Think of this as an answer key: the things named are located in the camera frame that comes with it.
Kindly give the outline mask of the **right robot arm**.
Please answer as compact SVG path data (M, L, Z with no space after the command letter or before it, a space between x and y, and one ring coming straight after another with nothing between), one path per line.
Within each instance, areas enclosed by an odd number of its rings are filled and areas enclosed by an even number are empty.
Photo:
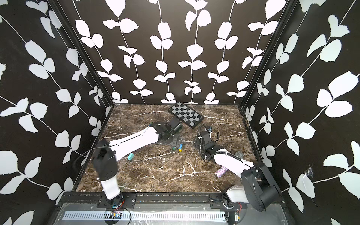
M200 125L198 129L195 147L204 162L225 167L241 179L241 185L234 185L223 194L226 207L247 203L263 212L281 197L278 184L263 162L253 163L232 154L212 140L211 131L205 125Z

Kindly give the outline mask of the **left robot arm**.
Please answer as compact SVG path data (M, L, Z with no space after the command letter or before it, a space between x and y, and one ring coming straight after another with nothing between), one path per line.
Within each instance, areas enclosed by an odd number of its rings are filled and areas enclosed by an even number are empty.
M182 123L173 118L170 122L152 123L143 130L118 140L100 141L92 155L92 162L107 200L119 199L122 196L117 181L119 160L150 144L169 145L173 136L181 129Z

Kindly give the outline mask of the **teal small brick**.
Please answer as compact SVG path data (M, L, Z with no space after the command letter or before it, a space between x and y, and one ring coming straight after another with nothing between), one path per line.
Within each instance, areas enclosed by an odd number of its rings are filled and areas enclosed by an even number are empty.
M133 153L130 153L130 154L128 155L128 157L127 157L127 160L128 160L128 161L131 161L131 160L133 159L133 157L134 157L134 154L133 154Z

